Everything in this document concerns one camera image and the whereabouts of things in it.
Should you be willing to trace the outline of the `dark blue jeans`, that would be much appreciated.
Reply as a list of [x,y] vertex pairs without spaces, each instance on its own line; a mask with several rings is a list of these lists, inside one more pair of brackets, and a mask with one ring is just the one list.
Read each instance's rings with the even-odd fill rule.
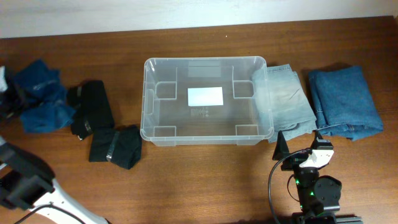
[[314,70],[308,79],[320,134],[356,141],[383,132],[360,66],[332,72]]

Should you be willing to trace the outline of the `small black taped garment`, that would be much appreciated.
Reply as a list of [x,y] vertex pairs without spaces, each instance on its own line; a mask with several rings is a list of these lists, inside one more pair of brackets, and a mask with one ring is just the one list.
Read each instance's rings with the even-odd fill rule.
[[101,128],[93,134],[89,161],[111,162],[131,169],[141,159],[142,138],[137,126],[124,129]]

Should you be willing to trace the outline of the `blue taped shirt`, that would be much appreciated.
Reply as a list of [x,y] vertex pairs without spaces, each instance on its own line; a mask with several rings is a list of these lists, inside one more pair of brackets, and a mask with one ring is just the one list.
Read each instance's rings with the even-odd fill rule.
[[25,94],[28,108],[20,115],[27,133],[51,133],[72,124],[76,111],[67,105],[67,90],[60,71],[36,60],[14,76]]

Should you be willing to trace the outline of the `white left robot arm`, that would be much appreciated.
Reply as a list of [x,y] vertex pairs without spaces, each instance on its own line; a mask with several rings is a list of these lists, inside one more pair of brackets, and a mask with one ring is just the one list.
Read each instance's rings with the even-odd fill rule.
[[44,160],[1,139],[1,168],[5,167],[10,171],[1,177],[1,206],[30,211],[18,223],[39,214],[55,223],[109,224],[69,196]]

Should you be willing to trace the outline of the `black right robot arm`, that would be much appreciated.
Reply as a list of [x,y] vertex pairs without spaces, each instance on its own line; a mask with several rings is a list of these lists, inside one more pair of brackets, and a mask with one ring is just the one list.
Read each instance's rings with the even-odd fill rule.
[[[323,139],[316,131],[310,147],[290,152],[282,131],[278,132],[277,144],[272,159],[276,164],[268,178],[268,201],[273,219],[276,223],[330,223],[360,224],[361,217],[348,215],[336,216],[340,210],[342,183],[329,175],[321,176],[319,170],[326,167],[334,154],[332,143]],[[290,218],[279,220],[272,204],[271,182],[276,168],[292,171],[290,176],[295,180],[300,211]]]

